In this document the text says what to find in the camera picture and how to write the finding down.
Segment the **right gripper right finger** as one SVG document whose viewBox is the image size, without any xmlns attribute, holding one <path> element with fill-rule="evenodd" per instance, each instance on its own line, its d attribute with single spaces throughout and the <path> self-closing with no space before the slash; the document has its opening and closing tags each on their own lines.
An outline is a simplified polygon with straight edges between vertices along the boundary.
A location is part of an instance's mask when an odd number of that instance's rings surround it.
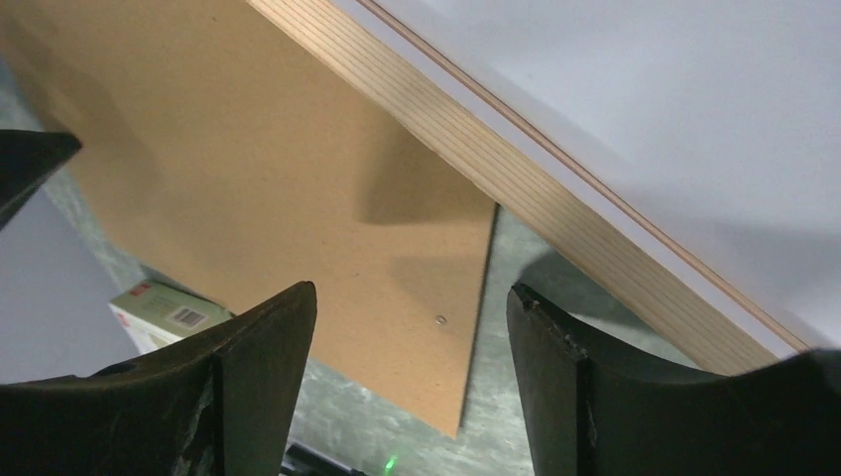
<svg viewBox="0 0 841 476">
<path fill-rule="evenodd" d="M 836 475 L 840 354 L 726 377 L 662 359 L 524 284 L 507 323 L 539 475 Z"/>
</svg>

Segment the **printed photo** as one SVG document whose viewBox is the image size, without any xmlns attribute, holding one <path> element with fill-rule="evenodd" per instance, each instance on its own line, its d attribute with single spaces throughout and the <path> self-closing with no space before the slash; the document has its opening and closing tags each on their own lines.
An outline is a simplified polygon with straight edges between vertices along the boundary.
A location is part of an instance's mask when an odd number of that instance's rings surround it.
<svg viewBox="0 0 841 476">
<path fill-rule="evenodd" d="M 777 356 L 840 343 L 836 1 L 341 1 Z"/>
</svg>

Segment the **wooden picture frame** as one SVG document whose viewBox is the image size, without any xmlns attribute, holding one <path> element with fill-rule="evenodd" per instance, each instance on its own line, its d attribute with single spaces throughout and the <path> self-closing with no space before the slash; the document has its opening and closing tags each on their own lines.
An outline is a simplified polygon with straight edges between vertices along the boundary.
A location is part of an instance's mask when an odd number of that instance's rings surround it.
<svg viewBox="0 0 841 476">
<path fill-rule="evenodd" d="M 378 3 L 254 8 L 702 368 L 808 349 Z"/>
</svg>

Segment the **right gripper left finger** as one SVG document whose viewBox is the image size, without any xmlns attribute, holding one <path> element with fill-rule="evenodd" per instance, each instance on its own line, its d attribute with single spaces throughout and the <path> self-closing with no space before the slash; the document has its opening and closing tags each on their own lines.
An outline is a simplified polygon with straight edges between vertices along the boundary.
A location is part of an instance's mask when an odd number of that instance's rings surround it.
<svg viewBox="0 0 841 476">
<path fill-rule="evenodd" d="M 300 282 L 88 376 L 1 389 L 5 475 L 277 475 L 317 313 Z"/>
</svg>

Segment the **brown backing board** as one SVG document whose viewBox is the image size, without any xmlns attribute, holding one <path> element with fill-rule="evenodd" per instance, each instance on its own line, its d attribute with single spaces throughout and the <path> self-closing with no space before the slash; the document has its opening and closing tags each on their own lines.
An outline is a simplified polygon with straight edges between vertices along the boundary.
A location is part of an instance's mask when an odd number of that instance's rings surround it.
<svg viewBox="0 0 841 476">
<path fill-rule="evenodd" d="M 313 282 L 312 357 L 458 431 L 494 203 L 437 153 L 244 1 L 5 1 L 1 52 L 114 244 L 236 313 Z"/>
</svg>

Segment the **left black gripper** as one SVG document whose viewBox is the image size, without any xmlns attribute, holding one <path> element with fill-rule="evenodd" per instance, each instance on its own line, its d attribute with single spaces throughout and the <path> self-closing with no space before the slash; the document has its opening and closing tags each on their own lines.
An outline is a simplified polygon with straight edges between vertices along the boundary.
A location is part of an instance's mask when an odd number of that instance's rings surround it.
<svg viewBox="0 0 841 476">
<path fill-rule="evenodd" d="M 68 132 L 1 131 L 1 228 L 80 149 Z"/>
</svg>

